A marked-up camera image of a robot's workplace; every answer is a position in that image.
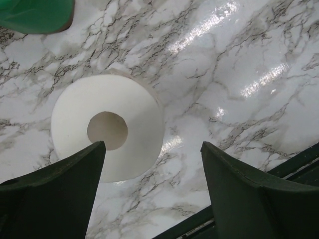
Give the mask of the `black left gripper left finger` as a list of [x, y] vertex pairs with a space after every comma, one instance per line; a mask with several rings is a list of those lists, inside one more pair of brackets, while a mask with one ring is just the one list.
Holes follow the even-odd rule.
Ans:
[[98, 141], [0, 185], [2, 239], [85, 238], [104, 164]]

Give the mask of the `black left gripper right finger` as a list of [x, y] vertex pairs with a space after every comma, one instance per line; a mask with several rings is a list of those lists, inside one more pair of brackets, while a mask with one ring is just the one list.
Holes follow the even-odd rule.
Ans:
[[316, 239], [319, 189], [263, 172], [210, 142], [201, 147], [220, 239]]

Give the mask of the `white floral toilet paper roll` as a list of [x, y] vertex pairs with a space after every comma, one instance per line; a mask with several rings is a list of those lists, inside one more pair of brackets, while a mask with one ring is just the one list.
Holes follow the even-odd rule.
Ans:
[[57, 99], [51, 135], [59, 159], [96, 141], [106, 145], [101, 182], [136, 178], [156, 162], [164, 137], [163, 107], [147, 84], [116, 74], [85, 77]]

